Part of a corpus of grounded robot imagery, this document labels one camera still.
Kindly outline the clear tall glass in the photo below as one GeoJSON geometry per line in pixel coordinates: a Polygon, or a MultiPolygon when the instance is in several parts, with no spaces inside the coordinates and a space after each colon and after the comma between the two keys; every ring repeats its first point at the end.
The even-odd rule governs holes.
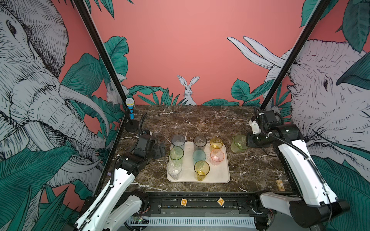
{"type": "Polygon", "coordinates": [[[182,172],[182,164],[170,161],[167,164],[167,173],[175,180],[179,180],[180,173],[182,172]]]}

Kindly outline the right black frame post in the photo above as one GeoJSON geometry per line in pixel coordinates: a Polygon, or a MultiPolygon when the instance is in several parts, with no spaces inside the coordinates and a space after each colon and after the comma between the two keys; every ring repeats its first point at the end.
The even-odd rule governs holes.
{"type": "Polygon", "coordinates": [[[300,53],[301,49],[303,48],[305,42],[311,35],[312,31],[314,30],[316,24],[320,20],[322,14],[326,10],[330,3],[330,0],[321,0],[318,1],[315,5],[313,12],[308,18],[308,21],[306,25],[304,26],[303,31],[301,32],[297,42],[295,43],[295,46],[292,48],[292,51],[290,55],[288,56],[288,59],[284,63],[283,67],[281,68],[281,71],[279,72],[277,78],[275,79],[270,91],[268,92],[267,96],[265,97],[264,101],[262,102],[260,109],[266,110],[267,106],[269,105],[270,100],[273,98],[275,92],[277,91],[278,87],[281,85],[282,81],[286,77],[288,70],[292,66],[293,62],[297,58],[298,54],[300,53]]]}

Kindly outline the beige rectangular tray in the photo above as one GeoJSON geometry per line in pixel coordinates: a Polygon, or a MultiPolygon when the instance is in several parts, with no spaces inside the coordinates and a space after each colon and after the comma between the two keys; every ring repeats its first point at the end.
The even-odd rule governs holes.
{"type": "Polygon", "coordinates": [[[204,152],[206,153],[206,162],[210,166],[210,172],[207,174],[203,181],[197,180],[196,172],[194,171],[194,160],[193,160],[193,152],[194,144],[193,142],[185,142],[185,154],[182,158],[182,171],[179,174],[179,179],[174,180],[169,173],[167,173],[167,179],[170,182],[194,182],[194,183],[228,183],[230,181],[230,173],[228,167],[228,159],[226,155],[226,148],[223,145],[221,151],[224,153],[224,160],[218,164],[213,165],[211,163],[211,147],[210,143],[207,143],[204,152]]]}

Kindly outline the dark smoky tall glass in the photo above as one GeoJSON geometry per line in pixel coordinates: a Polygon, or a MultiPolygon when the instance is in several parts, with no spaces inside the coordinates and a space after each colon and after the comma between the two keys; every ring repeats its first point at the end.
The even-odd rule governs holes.
{"type": "Polygon", "coordinates": [[[204,151],[206,145],[207,145],[207,138],[203,135],[197,135],[193,139],[193,145],[194,145],[194,150],[202,150],[204,151]]]}

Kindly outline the grey-blue translucent glass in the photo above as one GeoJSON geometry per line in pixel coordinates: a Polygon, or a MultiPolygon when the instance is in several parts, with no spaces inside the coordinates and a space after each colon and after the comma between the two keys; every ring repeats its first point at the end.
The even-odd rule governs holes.
{"type": "Polygon", "coordinates": [[[174,135],[172,138],[172,146],[179,147],[184,150],[186,139],[183,135],[174,135]]]}

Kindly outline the pink short glass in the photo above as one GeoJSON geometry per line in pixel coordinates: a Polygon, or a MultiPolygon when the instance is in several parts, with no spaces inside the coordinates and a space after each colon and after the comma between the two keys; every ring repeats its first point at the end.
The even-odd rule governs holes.
{"type": "Polygon", "coordinates": [[[216,166],[224,161],[225,154],[220,149],[214,149],[210,153],[210,158],[211,158],[211,163],[216,166]]]}

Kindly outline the light green translucent glass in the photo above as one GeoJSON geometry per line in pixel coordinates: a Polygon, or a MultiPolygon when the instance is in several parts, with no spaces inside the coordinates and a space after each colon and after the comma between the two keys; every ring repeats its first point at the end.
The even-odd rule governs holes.
{"type": "Polygon", "coordinates": [[[169,152],[171,164],[175,166],[182,166],[183,164],[183,157],[184,157],[184,150],[181,147],[173,147],[169,152]]]}

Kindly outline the yellow tall glass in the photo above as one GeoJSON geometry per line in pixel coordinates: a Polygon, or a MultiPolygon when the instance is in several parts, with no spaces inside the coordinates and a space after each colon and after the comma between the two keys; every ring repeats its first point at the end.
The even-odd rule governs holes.
{"type": "Polygon", "coordinates": [[[209,174],[210,166],[206,161],[201,160],[195,163],[194,171],[196,173],[197,180],[201,182],[209,174]]]}

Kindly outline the black frame post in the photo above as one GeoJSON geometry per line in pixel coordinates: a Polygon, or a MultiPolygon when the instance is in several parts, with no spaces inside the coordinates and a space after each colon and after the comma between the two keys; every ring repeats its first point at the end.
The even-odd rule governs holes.
{"type": "Polygon", "coordinates": [[[301,49],[303,48],[305,42],[311,35],[312,31],[314,30],[316,24],[320,20],[322,14],[326,10],[330,3],[330,0],[321,0],[318,1],[315,5],[313,12],[308,18],[308,21],[306,25],[304,26],[303,31],[301,32],[297,42],[295,43],[295,46],[292,48],[292,51],[290,55],[288,56],[288,59],[284,63],[283,67],[281,68],[281,71],[279,72],[277,78],[275,79],[270,91],[268,92],[267,96],[265,97],[264,101],[262,102],[260,109],[266,110],[267,106],[269,105],[270,100],[273,98],[275,92],[277,91],[278,87],[281,85],[282,81],[286,77],[288,70],[292,66],[293,62],[297,58],[298,54],[300,53],[301,49]]]}
{"type": "Polygon", "coordinates": [[[123,89],[122,89],[122,85],[121,83],[119,82],[119,79],[118,79],[118,76],[117,76],[117,73],[115,71],[115,68],[113,66],[113,63],[108,55],[108,52],[102,42],[102,39],[98,33],[98,30],[96,29],[96,26],[94,24],[94,21],[91,17],[91,14],[89,13],[88,11],[88,8],[87,8],[87,4],[85,1],[81,1],[81,0],[74,0],[73,1],[74,5],[76,6],[78,12],[79,12],[79,15],[80,17],[82,18],[84,24],[85,24],[85,27],[87,28],[88,32],[89,32],[89,35],[98,51],[98,54],[100,55],[100,57],[102,58],[102,61],[108,71],[108,74],[109,76],[112,78],[112,81],[119,93],[119,96],[121,98],[121,101],[123,103],[123,108],[125,111],[128,110],[128,107],[125,103],[127,97],[126,97],[126,94],[124,93],[123,89]]]}

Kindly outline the teal frosted glass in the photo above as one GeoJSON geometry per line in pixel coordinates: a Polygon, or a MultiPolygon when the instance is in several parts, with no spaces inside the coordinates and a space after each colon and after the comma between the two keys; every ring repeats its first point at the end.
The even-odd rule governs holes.
{"type": "Polygon", "coordinates": [[[195,150],[193,152],[192,157],[193,157],[194,163],[197,163],[198,161],[205,161],[207,155],[203,150],[195,150]]]}

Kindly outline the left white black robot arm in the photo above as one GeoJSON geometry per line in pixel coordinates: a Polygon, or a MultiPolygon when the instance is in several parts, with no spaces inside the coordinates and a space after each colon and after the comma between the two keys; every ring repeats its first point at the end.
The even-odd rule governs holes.
{"type": "Polygon", "coordinates": [[[152,159],[165,157],[165,145],[156,144],[144,151],[144,158],[136,152],[135,146],[116,159],[106,184],[91,206],[74,224],[75,231],[116,231],[132,215],[146,213],[150,209],[149,195],[138,189],[130,192],[120,206],[116,206],[128,186],[135,180],[152,159]]]}

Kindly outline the amber short glass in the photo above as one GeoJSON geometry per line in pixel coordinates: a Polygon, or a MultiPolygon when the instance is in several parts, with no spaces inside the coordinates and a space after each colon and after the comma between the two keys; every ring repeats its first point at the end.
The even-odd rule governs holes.
{"type": "Polygon", "coordinates": [[[224,142],[221,138],[219,138],[219,137],[211,138],[211,140],[210,140],[210,149],[211,150],[221,149],[223,146],[224,146],[224,142]]]}

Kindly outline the small tan block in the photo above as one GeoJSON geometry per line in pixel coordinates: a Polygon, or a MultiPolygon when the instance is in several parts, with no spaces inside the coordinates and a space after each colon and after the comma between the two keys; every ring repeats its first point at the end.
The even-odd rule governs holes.
{"type": "Polygon", "coordinates": [[[283,183],[282,180],[276,180],[276,185],[277,185],[277,188],[280,192],[285,191],[284,183],[283,183]]]}

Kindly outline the green short glass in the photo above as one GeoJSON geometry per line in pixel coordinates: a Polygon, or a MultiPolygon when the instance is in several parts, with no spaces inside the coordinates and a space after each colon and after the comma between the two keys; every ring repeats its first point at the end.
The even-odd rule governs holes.
{"type": "Polygon", "coordinates": [[[237,135],[231,143],[231,151],[233,153],[240,153],[248,149],[246,135],[237,135]]]}

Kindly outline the toy microphone on black stand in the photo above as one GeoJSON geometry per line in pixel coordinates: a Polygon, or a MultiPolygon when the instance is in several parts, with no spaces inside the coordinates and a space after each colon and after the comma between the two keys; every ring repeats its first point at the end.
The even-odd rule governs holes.
{"type": "Polygon", "coordinates": [[[125,125],[127,132],[136,132],[138,130],[139,121],[134,119],[134,104],[133,98],[127,98],[125,103],[128,107],[128,122],[125,125]]]}

